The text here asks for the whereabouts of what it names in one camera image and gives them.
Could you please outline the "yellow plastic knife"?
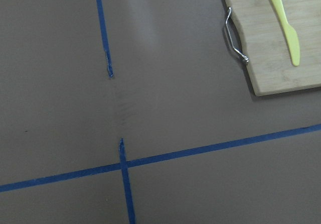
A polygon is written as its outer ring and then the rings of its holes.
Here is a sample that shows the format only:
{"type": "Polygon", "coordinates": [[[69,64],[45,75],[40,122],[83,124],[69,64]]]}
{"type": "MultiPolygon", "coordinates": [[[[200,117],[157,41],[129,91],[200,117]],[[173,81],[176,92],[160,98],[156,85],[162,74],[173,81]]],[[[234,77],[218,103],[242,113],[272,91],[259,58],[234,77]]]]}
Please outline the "yellow plastic knife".
{"type": "Polygon", "coordinates": [[[288,45],[288,50],[292,65],[298,67],[300,65],[300,43],[298,35],[293,26],[288,22],[286,12],[282,0],[271,0],[275,9],[280,25],[284,32],[284,36],[288,45]]]}

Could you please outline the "bamboo cutting board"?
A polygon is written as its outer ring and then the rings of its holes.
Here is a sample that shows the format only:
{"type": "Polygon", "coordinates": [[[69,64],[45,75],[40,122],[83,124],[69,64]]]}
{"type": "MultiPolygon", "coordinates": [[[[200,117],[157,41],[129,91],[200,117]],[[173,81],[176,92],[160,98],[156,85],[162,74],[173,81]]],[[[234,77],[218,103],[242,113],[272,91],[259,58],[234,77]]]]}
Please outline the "bamboo cutting board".
{"type": "Polygon", "coordinates": [[[248,74],[257,96],[320,87],[320,0],[282,0],[297,32],[300,64],[291,62],[271,0],[225,0],[249,58],[248,74]]]}

